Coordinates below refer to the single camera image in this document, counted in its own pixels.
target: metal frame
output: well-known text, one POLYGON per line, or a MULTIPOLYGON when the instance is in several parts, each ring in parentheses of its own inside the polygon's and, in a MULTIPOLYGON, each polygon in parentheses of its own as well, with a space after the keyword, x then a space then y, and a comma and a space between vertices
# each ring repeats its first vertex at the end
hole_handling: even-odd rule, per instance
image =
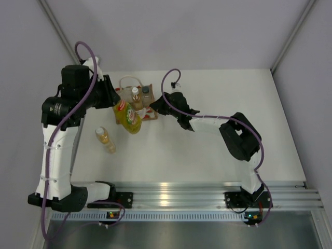
POLYGON ((296 22, 294 28, 292 29, 292 32, 289 35, 289 38, 285 42, 285 44, 282 47, 282 50, 279 53, 279 56, 277 57, 276 61, 274 62, 272 68, 271 68, 271 74, 273 75, 284 59, 285 55, 287 54, 289 48, 291 47, 295 37, 298 35, 299 30, 304 25, 305 20, 307 19, 309 13, 312 11, 313 7, 317 3, 318 0, 309 0, 307 5, 305 6, 305 9, 303 10, 302 14, 300 15, 300 18, 296 22))
MULTIPOLYGON (((134 193, 133 208, 127 210, 123 222, 239 222, 243 215, 235 215, 226 208, 224 193, 239 190, 240 183, 115 183, 118 191, 134 193)), ((306 189, 301 182, 267 182, 273 201, 272 212, 311 211, 323 249, 332 248, 332 229, 317 190, 306 189)), ((109 211, 117 209, 84 209, 68 220, 110 221, 109 211)), ((62 220, 63 213, 52 212, 52 220, 62 220)), ((32 248, 40 248, 43 241, 37 234, 32 248)))
POLYGON ((75 55, 75 51, 73 50, 73 47, 70 45, 66 35, 64 34, 62 28, 60 27, 55 15, 53 14, 50 6, 48 5, 48 3, 46 2, 46 0, 37 0, 37 2, 39 3, 41 9, 43 10, 43 12, 45 13, 46 17, 49 19, 51 25, 53 26, 55 32, 57 33, 60 41, 62 42, 63 46, 65 47, 68 55, 71 57, 71 59, 73 60, 73 62, 75 64, 79 64, 79 61, 75 55))

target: label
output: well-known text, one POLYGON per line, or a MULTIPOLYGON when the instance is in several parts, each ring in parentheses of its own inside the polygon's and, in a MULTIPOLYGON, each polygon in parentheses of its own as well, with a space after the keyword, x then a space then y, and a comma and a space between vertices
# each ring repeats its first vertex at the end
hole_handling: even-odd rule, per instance
POLYGON ((135 123, 135 111, 133 110, 133 108, 130 105, 127 105, 127 115, 126 115, 126 119, 127 119, 127 123, 128 124, 132 124, 135 123))
POLYGON ((126 102, 124 100, 121 100, 119 106, 118 106, 118 110, 123 110, 126 106, 126 102))

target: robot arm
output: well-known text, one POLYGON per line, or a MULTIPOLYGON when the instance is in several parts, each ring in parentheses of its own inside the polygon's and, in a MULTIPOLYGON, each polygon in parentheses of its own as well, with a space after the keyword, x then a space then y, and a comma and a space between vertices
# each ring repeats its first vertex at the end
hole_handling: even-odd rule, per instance
MULTIPOLYGON (((172 92, 164 93, 166 99, 177 109, 195 115, 198 110, 191 109, 186 98, 180 91, 178 83, 172 83, 172 92)), ((238 175, 241 181, 241 197, 243 202, 252 206, 264 191, 264 186, 259 181, 255 168, 260 158, 259 143, 253 134, 242 125, 229 120, 224 123, 217 118, 195 118, 181 114, 171 108, 160 97, 150 104, 150 107, 162 115, 172 115, 180 126, 189 131, 204 131, 221 135, 231 155, 238 160, 238 175)), ((261 140, 261 136, 242 113, 236 113, 232 118, 241 121, 255 131, 261 140)))
POLYGON ((42 105, 41 122, 44 134, 43 166, 36 192, 29 195, 28 203, 42 206, 45 182, 48 180, 46 206, 59 212, 78 212, 83 207, 97 200, 113 200, 115 187, 111 183, 76 183, 70 182, 71 158, 74 139, 81 119, 88 108, 108 108, 120 100, 108 75, 100 75, 91 94, 84 104, 64 123, 56 134, 53 147, 47 146, 51 134, 65 117, 82 99, 90 86, 88 65, 69 65, 62 69, 62 84, 59 85, 61 96, 49 97, 42 105), (46 179, 46 151, 50 150, 49 177, 46 179))

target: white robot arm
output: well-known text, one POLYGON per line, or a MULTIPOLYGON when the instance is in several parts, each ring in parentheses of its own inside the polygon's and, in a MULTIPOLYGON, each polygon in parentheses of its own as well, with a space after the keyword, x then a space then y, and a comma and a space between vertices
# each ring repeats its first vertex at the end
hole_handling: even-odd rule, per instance
POLYGON ((56 133, 52 147, 48 146, 51 135, 90 87, 91 60, 83 65, 70 65, 62 69, 62 84, 59 85, 61 96, 49 97, 42 105, 44 155, 39 184, 34 193, 29 195, 28 203, 42 206, 45 189, 46 206, 59 212, 78 212, 85 205, 98 201, 115 201, 115 186, 106 182, 71 183, 71 158, 74 140, 78 133, 81 118, 90 107, 108 108, 120 100, 108 75, 102 75, 98 69, 98 81, 84 104, 62 125, 56 133), (46 154, 49 151, 49 172, 46 178, 46 154))

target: cable tie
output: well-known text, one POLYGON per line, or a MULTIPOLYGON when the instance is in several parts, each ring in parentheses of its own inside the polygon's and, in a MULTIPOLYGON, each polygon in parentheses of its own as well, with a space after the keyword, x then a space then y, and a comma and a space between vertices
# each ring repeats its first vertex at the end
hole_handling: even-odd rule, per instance
POLYGON ((40 175, 40 179, 42 179, 44 182, 49 181, 49 182, 54 182, 54 183, 56 183, 59 179, 65 177, 65 176, 67 176, 67 175, 70 175, 70 174, 65 174, 65 175, 62 175, 62 176, 60 176, 60 177, 58 177, 58 178, 51 178, 51 177, 46 178, 45 176, 40 175))
POLYGON ((217 116, 216 119, 214 120, 214 123, 213 123, 214 125, 217 123, 217 120, 218 120, 219 117, 220 116, 217 116))
POLYGON ((67 149, 67 148, 73 148, 72 146, 61 146, 61 145, 57 145, 56 147, 53 146, 48 146, 47 144, 44 143, 44 148, 45 149, 67 149))

